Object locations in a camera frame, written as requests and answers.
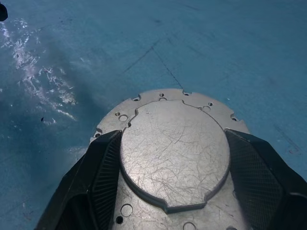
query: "screw hole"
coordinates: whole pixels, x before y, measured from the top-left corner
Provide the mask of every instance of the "screw hole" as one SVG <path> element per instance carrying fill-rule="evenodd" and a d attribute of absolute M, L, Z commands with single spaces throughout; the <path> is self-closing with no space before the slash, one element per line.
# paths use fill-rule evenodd
<path fill-rule="evenodd" d="M 232 226 L 229 226 L 226 230 L 238 230 L 238 229 L 236 229 L 236 228 L 234 228 Z"/>
<path fill-rule="evenodd" d="M 136 97 L 136 98 L 134 98 L 134 99 L 132 99 L 134 102 L 137 102 L 137 101 L 139 101 L 141 99 L 141 96 L 138 96 L 138 97 Z"/>
<path fill-rule="evenodd" d="M 183 230 L 195 230 L 196 226 L 192 222 L 187 222 L 183 225 Z"/>
<path fill-rule="evenodd" d="M 124 218 L 121 216 L 116 217 L 115 222 L 117 224 L 122 224 L 124 222 Z"/>
<path fill-rule="evenodd" d="M 211 108 L 210 108 L 210 106 L 205 105 L 205 106 L 202 108 L 202 110 L 203 110 L 204 112 L 208 113 L 208 112 L 210 112 Z"/>
<path fill-rule="evenodd" d="M 231 118 L 233 121 L 239 121 L 239 119 L 235 117 L 235 114 L 231 114 L 231 115 L 230 115 L 230 118 Z"/>
<path fill-rule="evenodd" d="M 124 204 L 122 207 L 121 207 L 121 210 L 120 210 L 121 214 L 124 216 L 124 217 L 129 217 L 132 215 L 133 213 L 133 208 L 130 204 Z"/>
<path fill-rule="evenodd" d="M 128 116 L 127 115 L 121 115 L 119 116 L 119 120 L 120 121 L 126 121 L 128 119 Z"/>

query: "scratch mark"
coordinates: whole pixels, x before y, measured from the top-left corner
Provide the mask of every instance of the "scratch mark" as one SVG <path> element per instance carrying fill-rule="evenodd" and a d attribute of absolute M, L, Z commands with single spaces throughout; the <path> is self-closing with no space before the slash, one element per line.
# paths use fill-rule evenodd
<path fill-rule="evenodd" d="M 169 143 L 161 152 L 159 152 L 159 154 L 164 153 L 164 151 L 172 144 L 173 142 L 171 141 L 171 143 Z"/>
<path fill-rule="evenodd" d="M 181 157 L 184 157 L 186 159 L 189 159 L 190 161 L 193 161 L 193 159 L 189 158 L 189 157 L 186 157 L 184 155 L 182 155 L 181 153 L 179 153 L 178 151 L 174 150 L 175 153 L 177 153 L 178 155 L 180 155 Z"/>
<path fill-rule="evenodd" d="M 290 145 L 292 145 L 292 146 L 295 148 L 295 150 L 297 150 L 297 151 L 300 151 L 300 150 L 301 150 L 301 149 L 299 148 L 299 146 L 298 146 L 297 144 L 295 144 L 295 142 L 292 141 L 292 139 L 289 138 L 289 137 L 284 133 L 284 131 L 283 131 L 281 128 L 279 128 L 276 124 L 274 124 L 273 126 L 274 126 L 274 128 L 283 136 L 283 138 L 285 138 L 286 141 L 287 141 Z"/>
<path fill-rule="evenodd" d="M 189 6 L 189 5 L 186 5 L 186 4 L 183 4 L 183 3 L 179 3 L 179 2 L 177 2 L 177 4 L 185 6 L 189 9 L 192 9 L 192 10 L 195 10 L 195 11 L 200 11 L 199 9 L 197 9 L 196 7 L 193 7 L 193 6 Z"/>
<path fill-rule="evenodd" d="M 157 57 L 160 59 L 161 63 L 164 65 L 164 67 L 167 69 L 167 71 L 169 72 L 170 75 L 172 75 L 172 77 L 175 79 L 175 81 L 178 83 L 178 85 L 183 89 L 182 85 L 179 83 L 179 81 L 177 80 L 177 78 L 173 75 L 172 71 L 167 67 L 167 65 L 164 63 L 163 59 L 160 57 L 160 55 L 154 50 L 154 53 L 157 55 Z"/>
<path fill-rule="evenodd" d="M 180 137 L 179 137 L 179 139 L 174 143 L 174 144 L 176 144 L 178 141 L 180 141 L 180 139 L 182 138 L 182 136 L 183 136 L 183 133 L 184 133 L 184 130 L 186 129 L 186 127 L 183 127 L 183 131 L 182 131 L 182 133 L 181 133 L 181 135 L 180 135 Z"/>
<path fill-rule="evenodd" d="M 190 50 L 192 50 L 193 52 L 195 52 L 196 54 L 202 56 L 202 57 L 206 57 L 202 52 L 198 51 L 197 49 L 195 49 L 194 47 L 190 46 L 190 45 L 187 45 L 185 44 L 187 48 L 189 48 Z"/>
<path fill-rule="evenodd" d="M 233 220 L 235 220 L 236 222 L 238 222 L 238 221 L 235 219 L 234 215 L 232 215 L 232 214 L 226 212 L 225 210 L 223 210 L 221 207 L 219 207 L 219 206 L 217 206 L 217 205 L 214 205 L 214 206 L 216 206 L 216 207 L 219 209 L 219 211 L 222 210 L 224 213 L 226 213 L 227 215 L 229 215 L 231 219 L 233 219 Z"/>
<path fill-rule="evenodd" d="M 139 61 L 141 61 L 146 55 L 154 49 L 154 47 L 159 43 L 160 40 L 156 41 L 142 56 L 140 56 L 135 62 L 133 62 L 128 68 L 126 68 L 123 73 L 129 71 L 133 66 L 135 66 Z"/>

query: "metal plate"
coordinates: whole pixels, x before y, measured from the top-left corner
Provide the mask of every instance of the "metal plate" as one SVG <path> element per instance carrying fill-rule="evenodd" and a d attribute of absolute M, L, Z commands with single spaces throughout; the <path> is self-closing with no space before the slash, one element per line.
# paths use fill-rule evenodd
<path fill-rule="evenodd" d="M 248 133 L 231 109 L 199 93 L 156 90 L 116 106 L 95 133 L 124 131 L 113 229 L 248 230 L 228 174 L 225 128 Z M 167 214 L 197 204 L 206 205 Z"/>
<path fill-rule="evenodd" d="M 121 142 L 123 174 L 144 199 L 172 212 L 204 207 L 226 178 L 229 146 L 205 112 L 182 101 L 141 106 Z"/>

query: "scratched metal surface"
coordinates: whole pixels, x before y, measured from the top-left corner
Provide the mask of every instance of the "scratched metal surface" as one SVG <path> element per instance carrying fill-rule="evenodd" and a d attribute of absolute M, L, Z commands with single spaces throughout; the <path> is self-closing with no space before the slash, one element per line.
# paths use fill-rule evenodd
<path fill-rule="evenodd" d="M 32 229 L 101 118 L 150 89 L 222 101 L 307 179 L 306 1 L 1 2 L 0 229 Z"/>
<path fill-rule="evenodd" d="M 237 200 L 229 192 L 233 189 L 232 180 L 228 176 L 225 185 L 208 201 L 205 208 L 166 214 L 162 209 L 139 199 L 120 173 L 114 219 L 123 216 L 124 221 L 122 224 L 114 224 L 112 230 L 226 230 L 230 226 L 238 230 L 250 230 Z"/>
<path fill-rule="evenodd" d="M 120 157 L 138 189 L 164 200 L 165 209 L 205 204 L 216 194 L 228 174 L 230 152 L 211 116 L 182 101 L 158 101 L 138 108 L 130 124 Z"/>

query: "blue floor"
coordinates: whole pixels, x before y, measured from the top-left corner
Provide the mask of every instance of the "blue floor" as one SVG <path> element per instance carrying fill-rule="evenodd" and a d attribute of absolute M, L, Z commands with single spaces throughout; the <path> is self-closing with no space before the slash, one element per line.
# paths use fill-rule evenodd
<path fill-rule="evenodd" d="M 224 102 L 307 179 L 306 1 L 1 3 L 0 229 L 33 229 L 101 118 L 151 89 Z"/>

